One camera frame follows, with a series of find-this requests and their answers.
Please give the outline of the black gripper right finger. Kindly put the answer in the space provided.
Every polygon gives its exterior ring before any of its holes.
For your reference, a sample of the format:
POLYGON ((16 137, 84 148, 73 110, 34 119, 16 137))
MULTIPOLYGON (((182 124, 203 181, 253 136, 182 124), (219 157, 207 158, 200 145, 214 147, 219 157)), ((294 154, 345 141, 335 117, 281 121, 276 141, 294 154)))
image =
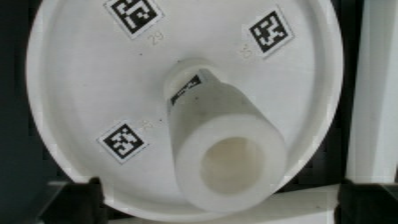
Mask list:
POLYGON ((342 183, 336 224, 398 224, 398 184, 342 183))

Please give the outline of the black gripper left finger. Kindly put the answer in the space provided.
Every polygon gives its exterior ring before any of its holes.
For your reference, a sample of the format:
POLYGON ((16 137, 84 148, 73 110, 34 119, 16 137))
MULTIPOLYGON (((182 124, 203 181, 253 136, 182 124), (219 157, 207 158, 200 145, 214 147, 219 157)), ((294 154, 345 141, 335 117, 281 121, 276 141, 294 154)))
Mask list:
POLYGON ((100 178, 63 187, 41 215, 43 224, 109 224, 100 178))

